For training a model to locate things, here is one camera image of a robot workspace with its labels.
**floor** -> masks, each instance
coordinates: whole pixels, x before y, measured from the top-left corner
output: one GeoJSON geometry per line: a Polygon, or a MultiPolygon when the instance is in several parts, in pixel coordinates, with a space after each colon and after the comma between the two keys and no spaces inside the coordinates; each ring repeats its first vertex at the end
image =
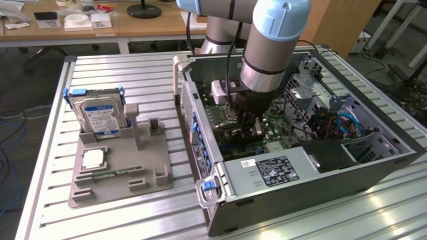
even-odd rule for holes
{"type": "MultiPolygon", "coordinates": [[[[382,19],[384,15],[370,19],[365,27],[366,32],[372,33],[374,31],[382,19]]],[[[393,29],[397,24],[398,23],[396,21],[389,23],[382,35],[380,36],[380,40],[386,38],[390,29],[393,29]]],[[[402,71],[406,74],[410,74],[413,70],[406,67],[406,64],[422,48],[425,42],[427,36],[421,35],[412,29],[406,29],[393,46],[392,50],[394,55],[386,55],[380,62],[382,64],[396,64],[401,66],[402,71]]],[[[372,54],[380,45],[381,41],[377,41],[370,50],[372,54]]],[[[180,44],[176,41],[161,41],[157,42],[157,48],[152,49],[149,42],[138,42],[130,44],[130,49],[133,53],[168,52],[177,51],[178,49],[182,50],[184,46],[182,41],[180,41],[180,44]]],[[[25,75],[22,73],[21,64],[30,54],[33,54],[38,49],[38,47],[29,47],[27,54],[21,54],[17,48],[0,49],[0,55],[6,51],[0,56],[0,73],[2,74],[0,78],[0,112],[6,110],[23,110],[34,106],[49,105],[52,103],[61,72],[62,56],[56,52],[50,52],[42,57],[42,60],[38,60],[32,65],[34,73],[32,75],[25,75]]],[[[77,47],[64,46],[64,50],[70,55],[76,56],[118,54],[118,48],[113,43],[100,44],[100,49],[97,51],[92,49],[89,44],[78,45],[77,47]]],[[[377,63],[362,58],[358,54],[350,54],[345,60],[361,74],[365,74],[381,67],[377,63]]],[[[377,71],[372,73],[369,77],[382,83],[389,83],[390,77],[386,75],[386,71],[386,69],[377,71]]],[[[424,69],[420,79],[427,79],[427,69],[424,69]]],[[[41,116],[48,112],[48,108],[44,108],[34,111],[27,116],[41,116]]],[[[15,118],[7,122],[11,124],[21,124],[21,120],[21,118],[15,118]]],[[[21,196],[10,209],[3,214],[0,214],[0,240],[13,239],[15,234],[46,121],[46,117],[26,120],[23,137],[13,147],[5,150],[7,158],[14,165],[18,182],[21,184],[21,191],[18,191],[15,180],[10,174],[3,185],[0,186],[0,212],[15,199],[18,192],[21,192],[21,196]]],[[[7,136],[15,128],[15,126],[0,124],[0,139],[7,136]]],[[[3,178],[3,174],[5,171],[0,171],[0,180],[3,178]]]]}

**black lamp base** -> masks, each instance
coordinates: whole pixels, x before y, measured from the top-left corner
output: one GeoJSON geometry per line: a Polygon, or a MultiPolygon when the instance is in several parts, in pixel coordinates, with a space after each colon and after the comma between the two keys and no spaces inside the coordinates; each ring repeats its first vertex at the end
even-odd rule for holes
{"type": "Polygon", "coordinates": [[[126,13],[138,19],[153,19],[161,15],[161,9],[149,4],[145,4],[145,9],[142,9],[142,5],[136,4],[126,8],[126,13]]]}

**slotted metal surface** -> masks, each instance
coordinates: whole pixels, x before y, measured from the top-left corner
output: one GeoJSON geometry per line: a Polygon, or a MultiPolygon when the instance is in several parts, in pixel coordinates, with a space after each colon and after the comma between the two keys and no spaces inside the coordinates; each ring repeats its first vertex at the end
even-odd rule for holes
{"type": "MultiPolygon", "coordinates": [[[[88,56],[65,63],[15,239],[208,239],[172,96],[172,57],[186,53],[88,56]],[[61,100],[61,89],[106,89],[118,84],[125,88],[125,101],[138,104],[138,122],[160,117],[164,123],[173,188],[69,209],[80,126],[61,100]]],[[[427,130],[338,57],[330,53],[324,56],[427,148],[427,130]]],[[[328,87],[336,94],[344,94],[342,86],[322,74],[328,87]]],[[[368,191],[212,239],[421,239],[427,237],[425,186],[424,156],[368,191]]]]}

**circuit board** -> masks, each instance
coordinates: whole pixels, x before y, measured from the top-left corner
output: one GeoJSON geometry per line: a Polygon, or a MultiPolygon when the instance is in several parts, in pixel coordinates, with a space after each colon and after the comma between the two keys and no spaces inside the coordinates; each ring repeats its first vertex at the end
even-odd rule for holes
{"type": "Polygon", "coordinates": [[[300,142],[290,123],[282,117],[277,101],[272,102],[270,108],[262,115],[264,138],[249,144],[229,143],[232,131],[238,129],[238,125],[237,117],[228,105],[216,105],[208,92],[204,92],[201,102],[224,161],[281,151],[300,142]]]}

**hard drive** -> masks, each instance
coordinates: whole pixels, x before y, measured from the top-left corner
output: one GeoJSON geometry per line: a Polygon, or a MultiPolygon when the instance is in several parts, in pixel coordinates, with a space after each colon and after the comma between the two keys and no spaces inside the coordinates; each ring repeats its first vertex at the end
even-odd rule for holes
{"type": "Polygon", "coordinates": [[[128,127],[124,113],[124,89],[62,90],[62,97],[77,117],[81,132],[94,133],[97,139],[120,137],[118,129],[128,127]]]}

